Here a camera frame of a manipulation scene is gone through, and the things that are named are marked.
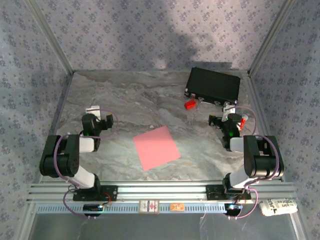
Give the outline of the white crumpled packet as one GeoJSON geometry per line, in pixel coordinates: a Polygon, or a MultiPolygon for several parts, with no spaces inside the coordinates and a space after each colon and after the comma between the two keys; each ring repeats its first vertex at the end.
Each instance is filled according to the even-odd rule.
{"type": "Polygon", "coordinates": [[[298,204],[293,198],[265,199],[259,203],[261,213],[266,217],[294,214],[298,211],[298,204]]]}

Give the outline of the black hard case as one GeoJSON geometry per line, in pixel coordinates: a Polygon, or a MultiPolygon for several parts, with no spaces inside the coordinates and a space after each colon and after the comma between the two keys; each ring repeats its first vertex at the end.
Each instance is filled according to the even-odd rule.
{"type": "Polygon", "coordinates": [[[238,76],[193,67],[189,74],[184,95],[202,99],[206,103],[237,104],[241,78],[238,76]]]}

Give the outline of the pink paper sheet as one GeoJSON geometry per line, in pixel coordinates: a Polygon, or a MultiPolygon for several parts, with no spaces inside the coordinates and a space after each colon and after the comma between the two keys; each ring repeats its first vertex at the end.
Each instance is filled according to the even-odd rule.
{"type": "Polygon", "coordinates": [[[134,136],[133,143],[144,171],[181,157],[167,126],[134,136]]]}

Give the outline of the red cylinder with white cap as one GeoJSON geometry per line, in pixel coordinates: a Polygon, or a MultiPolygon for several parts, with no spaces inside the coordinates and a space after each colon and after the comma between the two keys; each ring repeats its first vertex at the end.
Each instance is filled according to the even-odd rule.
{"type": "Polygon", "coordinates": [[[248,118],[249,118],[249,117],[248,117],[246,114],[243,114],[243,115],[241,116],[240,127],[239,127],[239,130],[240,130],[240,131],[242,131],[242,129],[243,129],[246,121],[248,120],[248,118]]]}

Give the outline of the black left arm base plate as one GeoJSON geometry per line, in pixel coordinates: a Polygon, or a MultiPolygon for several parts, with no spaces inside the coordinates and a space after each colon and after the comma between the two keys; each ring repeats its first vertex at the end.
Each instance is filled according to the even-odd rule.
{"type": "Polygon", "coordinates": [[[78,189],[73,194],[72,200],[75,202],[114,202],[117,200],[117,195],[117,185],[102,185],[99,189],[94,187],[78,189]]]}

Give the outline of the long aluminium mounting rail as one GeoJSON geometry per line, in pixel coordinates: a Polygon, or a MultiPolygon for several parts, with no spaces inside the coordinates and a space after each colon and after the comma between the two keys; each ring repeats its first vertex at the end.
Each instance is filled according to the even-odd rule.
{"type": "MultiPolygon", "coordinates": [[[[137,203],[140,200],[159,200],[162,203],[231,203],[235,200],[207,200],[206,185],[220,185],[219,181],[103,181],[102,185],[117,186],[117,203],[137,203]]],[[[253,184],[250,200],[297,198],[291,182],[276,179],[253,184]]],[[[27,201],[34,203],[60,203],[69,189],[64,181],[42,181],[34,183],[28,190],[27,201]]]]}

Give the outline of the white printed label card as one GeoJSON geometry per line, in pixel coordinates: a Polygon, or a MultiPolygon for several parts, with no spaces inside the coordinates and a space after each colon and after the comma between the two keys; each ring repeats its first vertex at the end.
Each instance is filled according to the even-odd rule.
{"type": "Polygon", "coordinates": [[[138,206],[139,214],[157,215],[160,213],[160,201],[156,199],[141,199],[138,206]]]}

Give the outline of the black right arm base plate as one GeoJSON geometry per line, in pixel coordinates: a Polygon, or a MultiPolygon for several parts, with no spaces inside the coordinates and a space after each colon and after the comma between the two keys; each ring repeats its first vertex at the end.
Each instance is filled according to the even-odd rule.
{"type": "Polygon", "coordinates": [[[206,198],[208,201],[213,200],[251,200],[249,191],[241,188],[227,189],[222,184],[209,184],[205,186],[206,198]]]}

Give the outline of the aluminium frame post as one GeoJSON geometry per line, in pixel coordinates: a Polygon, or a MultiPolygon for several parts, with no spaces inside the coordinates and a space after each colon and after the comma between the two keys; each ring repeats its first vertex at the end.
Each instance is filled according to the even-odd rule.
{"type": "Polygon", "coordinates": [[[274,18],[274,21],[265,36],[250,68],[248,69],[249,77],[254,76],[259,67],[263,63],[264,59],[266,58],[269,50],[271,49],[274,41],[276,40],[279,32],[281,31],[283,25],[285,24],[288,16],[290,15],[292,9],[294,8],[297,0],[284,0],[277,15],[274,18]]]}

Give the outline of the aluminium table edge rail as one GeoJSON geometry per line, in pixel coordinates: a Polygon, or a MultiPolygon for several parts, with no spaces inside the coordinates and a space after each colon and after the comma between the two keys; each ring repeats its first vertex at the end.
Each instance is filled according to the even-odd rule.
{"type": "Polygon", "coordinates": [[[62,88],[61,95],[58,100],[57,108],[54,113],[52,125],[49,129],[49,135],[46,139],[44,150],[39,162],[39,171],[41,176],[49,176],[52,178],[59,178],[62,175],[59,172],[59,168],[57,165],[57,150],[59,145],[57,145],[58,140],[61,138],[59,135],[56,135],[58,129],[58,123],[62,114],[62,109],[65,104],[66,96],[68,95],[68,91],[70,88],[70,84],[72,82],[73,73],[68,75],[66,78],[66,84],[62,88]]]}
{"type": "Polygon", "coordinates": [[[255,83],[248,72],[245,72],[245,77],[245,85],[250,104],[256,114],[258,132],[264,135],[272,135],[267,117],[264,112],[264,105],[258,94],[257,87],[255,86],[255,83]]]}

